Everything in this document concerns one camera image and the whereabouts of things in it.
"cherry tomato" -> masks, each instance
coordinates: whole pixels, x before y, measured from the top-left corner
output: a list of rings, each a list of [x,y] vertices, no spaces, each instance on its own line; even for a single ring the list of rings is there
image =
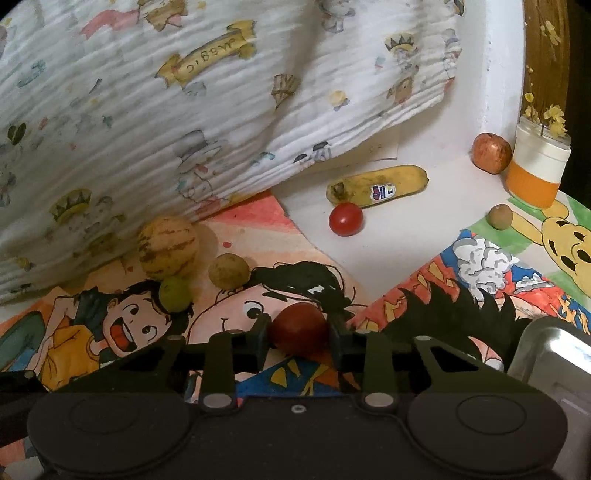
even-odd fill
[[[337,235],[355,235],[363,227],[363,211],[354,203],[341,203],[330,213],[329,226]]]
[[[321,351],[329,339],[329,324],[307,301],[284,308],[269,327],[269,340],[283,353],[306,356]]]

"striped melon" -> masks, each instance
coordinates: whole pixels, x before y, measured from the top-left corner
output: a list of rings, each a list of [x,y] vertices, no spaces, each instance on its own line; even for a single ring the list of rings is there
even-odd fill
[[[139,261],[146,275],[163,280],[188,277],[195,268],[199,239],[193,225],[178,217],[158,217],[138,236]]]

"white container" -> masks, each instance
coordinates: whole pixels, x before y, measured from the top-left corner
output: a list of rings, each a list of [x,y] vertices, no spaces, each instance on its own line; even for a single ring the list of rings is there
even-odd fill
[[[539,209],[552,205],[570,157],[570,137],[555,137],[522,116],[509,164],[506,187],[522,202]]]

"red apple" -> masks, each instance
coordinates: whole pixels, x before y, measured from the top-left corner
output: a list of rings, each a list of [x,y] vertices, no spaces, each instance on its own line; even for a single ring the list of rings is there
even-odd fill
[[[269,340],[283,353],[306,356],[328,343],[329,325],[323,313],[306,301],[284,308],[269,327]]]
[[[495,134],[480,134],[472,145],[472,161],[479,169],[493,175],[505,170],[513,152],[507,141]]]

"metal tray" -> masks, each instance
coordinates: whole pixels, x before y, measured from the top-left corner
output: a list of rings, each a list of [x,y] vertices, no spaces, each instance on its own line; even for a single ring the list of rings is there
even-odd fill
[[[589,480],[591,336],[558,318],[537,319],[524,330],[507,373],[562,406],[569,433],[554,471],[565,480]]]

